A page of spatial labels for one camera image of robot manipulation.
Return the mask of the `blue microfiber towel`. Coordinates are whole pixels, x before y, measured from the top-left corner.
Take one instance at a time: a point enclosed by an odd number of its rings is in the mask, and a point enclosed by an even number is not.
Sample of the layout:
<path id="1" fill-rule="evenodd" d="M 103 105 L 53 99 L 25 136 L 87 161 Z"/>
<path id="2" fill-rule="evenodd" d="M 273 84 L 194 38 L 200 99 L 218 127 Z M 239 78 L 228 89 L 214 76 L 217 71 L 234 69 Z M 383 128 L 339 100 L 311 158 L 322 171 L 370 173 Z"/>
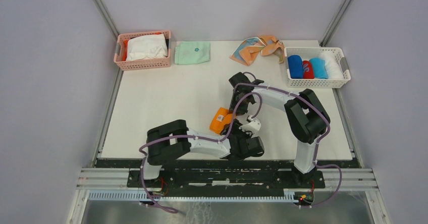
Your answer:
<path id="1" fill-rule="evenodd" d="M 292 79 L 303 79 L 303 61 L 299 55 L 290 55 L 287 58 Z"/>

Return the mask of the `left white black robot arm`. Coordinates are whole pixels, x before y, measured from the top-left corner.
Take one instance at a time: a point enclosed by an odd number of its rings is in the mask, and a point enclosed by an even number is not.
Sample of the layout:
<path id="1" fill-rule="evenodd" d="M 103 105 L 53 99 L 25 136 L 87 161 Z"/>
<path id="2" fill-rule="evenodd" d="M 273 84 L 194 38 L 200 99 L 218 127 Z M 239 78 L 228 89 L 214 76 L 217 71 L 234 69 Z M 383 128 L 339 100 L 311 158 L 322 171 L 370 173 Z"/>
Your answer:
<path id="1" fill-rule="evenodd" d="M 243 130 L 238 120 L 225 125 L 218 136 L 201 134 L 187 127 L 185 120 L 175 120 L 150 129 L 146 144 L 140 147 L 145 156 L 141 183 L 153 187 L 158 183 L 163 165 L 187 153 L 210 155 L 229 161 L 240 161 L 264 154 L 260 137 L 251 130 Z"/>

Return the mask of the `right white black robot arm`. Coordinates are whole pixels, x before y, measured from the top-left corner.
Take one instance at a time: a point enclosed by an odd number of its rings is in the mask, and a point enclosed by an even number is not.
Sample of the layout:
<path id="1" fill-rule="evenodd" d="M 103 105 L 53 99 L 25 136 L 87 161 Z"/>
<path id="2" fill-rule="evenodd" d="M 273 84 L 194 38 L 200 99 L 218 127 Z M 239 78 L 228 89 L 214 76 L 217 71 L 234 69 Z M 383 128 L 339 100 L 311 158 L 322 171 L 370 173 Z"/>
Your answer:
<path id="1" fill-rule="evenodd" d="M 306 187 L 312 180 L 311 173 L 316 168 L 318 145 L 330 132 L 330 117 L 315 92 L 305 89 L 293 93 L 272 87 L 262 80 L 250 81 L 245 73 L 239 72 L 229 79 L 233 86 L 230 110 L 235 116 L 248 112 L 249 104 L 266 104 L 286 113 L 291 132 L 297 139 L 294 160 L 296 171 L 292 173 L 292 183 L 298 188 Z"/>

